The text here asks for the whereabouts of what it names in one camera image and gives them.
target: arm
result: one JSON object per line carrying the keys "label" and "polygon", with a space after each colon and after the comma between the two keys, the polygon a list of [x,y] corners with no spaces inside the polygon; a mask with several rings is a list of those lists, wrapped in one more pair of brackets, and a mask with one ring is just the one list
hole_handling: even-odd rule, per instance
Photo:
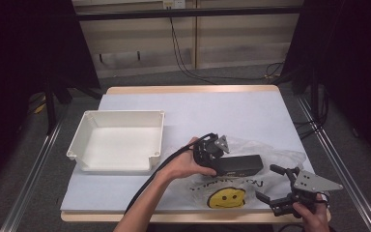
{"label": "arm", "polygon": [[[323,200],[319,193],[316,199]],[[293,207],[302,216],[305,232],[329,232],[327,206],[324,203],[316,204],[315,215],[298,202],[294,203]]]}
{"label": "arm", "polygon": [[114,232],[146,231],[155,208],[170,183],[193,174],[215,175],[215,171],[195,163],[192,151],[186,151],[163,167],[117,224]]}

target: metal frame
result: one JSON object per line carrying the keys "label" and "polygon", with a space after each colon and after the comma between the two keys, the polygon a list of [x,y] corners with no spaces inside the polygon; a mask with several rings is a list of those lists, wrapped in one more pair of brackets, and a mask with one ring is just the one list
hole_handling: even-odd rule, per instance
{"label": "metal frame", "polygon": [[279,6],[279,7],[253,7],[253,8],[210,8],[210,9],[174,9],[134,12],[110,13],[79,13],[75,18],[79,21],[136,19],[136,18],[162,18],[162,17],[191,17],[191,16],[225,16],[225,15],[281,15],[314,13],[325,11],[325,7]]}
{"label": "metal frame", "polygon": [[351,173],[348,171],[345,163],[340,158],[338,152],[334,148],[332,142],[330,141],[328,135],[325,133],[323,128],[318,129],[318,125],[314,122],[314,117],[312,115],[311,106],[309,105],[308,101],[304,98],[298,98],[300,107],[303,110],[307,120],[310,123],[313,130],[315,130],[315,134],[317,135],[319,142],[321,143],[322,147],[324,148],[330,162],[332,163],[333,167],[336,170],[339,178],[341,179],[343,186],[348,191],[351,199],[354,201],[359,214],[362,216],[364,222],[366,223],[369,231],[371,231],[371,205],[367,201],[366,197],[361,192],[360,188],[357,186],[354,178],[352,177]]}
{"label": "metal frame", "polygon": [[46,136],[46,140],[44,141],[44,144],[42,145],[42,148],[38,154],[38,157],[36,158],[36,161],[32,167],[32,170],[29,173],[29,176],[26,179],[26,182],[23,185],[23,188],[20,191],[19,196],[17,197],[15,203],[11,207],[11,210],[9,211],[1,227],[0,231],[2,232],[16,231],[17,227],[20,224],[20,221],[26,210],[26,207],[30,199],[32,198],[32,193],[35,189],[35,186],[41,176],[43,166],[47,160],[47,157],[49,156],[49,153],[53,147],[53,144],[56,141],[57,135],[60,131],[60,128],[62,127],[62,123],[64,119],[66,118],[69,105],[68,104],[62,105],[61,107],[62,107],[61,110],[59,110],[60,111],[59,120],[57,124],[55,125],[51,134]]}

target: wooden table edge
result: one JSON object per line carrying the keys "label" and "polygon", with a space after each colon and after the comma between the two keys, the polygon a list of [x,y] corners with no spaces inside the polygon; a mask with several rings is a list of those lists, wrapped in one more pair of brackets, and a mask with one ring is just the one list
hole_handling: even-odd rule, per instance
{"label": "wooden table edge", "polygon": [[[330,221],[330,211],[327,211],[328,221]],[[113,213],[94,213],[94,212],[67,212],[62,211],[61,218],[66,222],[117,222],[123,214]],[[276,217],[271,210],[261,210],[256,213],[243,212],[221,212],[221,213],[176,213],[176,214],[154,214],[150,219],[151,223],[302,223],[301,218],[292,215]]]}
{"label": "wooden table edge", "polygon": [[275,85],[184,85],[110,87],[106,95],[277,91]]}

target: electrical outlet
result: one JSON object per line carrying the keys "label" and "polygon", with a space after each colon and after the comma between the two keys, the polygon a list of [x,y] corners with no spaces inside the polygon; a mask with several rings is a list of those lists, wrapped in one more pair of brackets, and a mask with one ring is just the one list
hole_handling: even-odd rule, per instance
{"label": "electrical outlet", "polygon": [[174,9],[185,9],[186,0],[174,0]]}
{"label": "electrical outlet", "polygon": [[174,9],[174,0],[163,0],[162,8],[164,10]]}

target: wrist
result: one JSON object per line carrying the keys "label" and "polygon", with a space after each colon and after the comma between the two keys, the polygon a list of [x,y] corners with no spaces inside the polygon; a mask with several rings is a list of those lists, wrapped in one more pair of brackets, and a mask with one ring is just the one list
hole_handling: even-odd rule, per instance
{"label": "wrist", "polygon": [[172,182],[174,181],[174,179],[176,179],[172,173],[166,171],[164,168],[159,170],[157,173],[156,173],[156,176],[155,176],[155,180],[162,183],[162,184],[166,184],[167,186]]}

